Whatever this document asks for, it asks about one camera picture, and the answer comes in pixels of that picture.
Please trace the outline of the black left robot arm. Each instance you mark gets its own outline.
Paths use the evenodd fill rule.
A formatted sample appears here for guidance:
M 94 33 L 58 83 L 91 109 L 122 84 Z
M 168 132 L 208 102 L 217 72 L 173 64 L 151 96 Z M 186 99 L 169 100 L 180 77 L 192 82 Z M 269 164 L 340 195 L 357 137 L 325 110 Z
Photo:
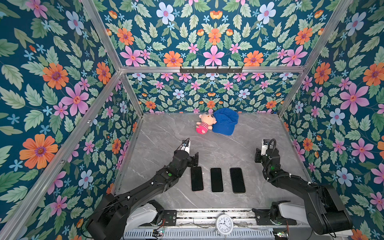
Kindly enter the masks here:
M 179 182 L 185 170 L 197 167 L 199 153 L 190 156 L 187 151 L 174 151 L 173 160 L 144 184 L 126 193 L 105 195 L 89 217 L 86 229 L 94 240 L 119 240 L 124 234 L 129 216 Z

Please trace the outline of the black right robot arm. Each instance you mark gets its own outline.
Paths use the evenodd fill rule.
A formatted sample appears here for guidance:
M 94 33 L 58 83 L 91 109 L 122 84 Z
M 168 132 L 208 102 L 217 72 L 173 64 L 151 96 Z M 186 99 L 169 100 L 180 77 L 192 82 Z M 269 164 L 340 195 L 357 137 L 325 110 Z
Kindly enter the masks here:
M 333 186 L 311 183 L 282 170 L 276 148 L 257 149 L 255 162 L 263 165 L 263 177 L 268 183 L 304 201 L 303 222 L 316 234 L 336 234 L 353 228 L 353 221 Z

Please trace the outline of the blue-edged smartphone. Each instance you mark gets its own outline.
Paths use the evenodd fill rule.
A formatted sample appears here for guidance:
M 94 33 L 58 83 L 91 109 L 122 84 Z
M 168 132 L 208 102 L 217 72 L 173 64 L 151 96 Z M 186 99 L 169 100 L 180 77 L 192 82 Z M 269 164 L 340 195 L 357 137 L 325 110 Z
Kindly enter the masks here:
M 211 190 L 213 193 L 221 193 L 224 191 L 223 175 L 221 168 L 211 168 Z

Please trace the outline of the silver-edged black smartphone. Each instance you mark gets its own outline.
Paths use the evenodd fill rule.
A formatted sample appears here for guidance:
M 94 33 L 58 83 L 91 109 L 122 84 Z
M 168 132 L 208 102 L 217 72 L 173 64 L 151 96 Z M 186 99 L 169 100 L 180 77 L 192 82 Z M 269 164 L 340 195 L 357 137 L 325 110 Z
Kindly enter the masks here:
M 246 192 L 243 171 L 241 168 L 230 168 L 232 190 L 235 194 L 244 194 Z

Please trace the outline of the purple-edged smartphone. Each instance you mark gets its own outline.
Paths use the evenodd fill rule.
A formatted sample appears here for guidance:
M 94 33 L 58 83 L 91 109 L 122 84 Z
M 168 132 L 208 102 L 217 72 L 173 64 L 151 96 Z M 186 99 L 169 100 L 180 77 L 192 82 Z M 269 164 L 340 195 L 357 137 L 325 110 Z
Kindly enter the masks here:
M 201 167 L 191 168 L 191 188 L 193 192 L 204 189 L 203 172 Z

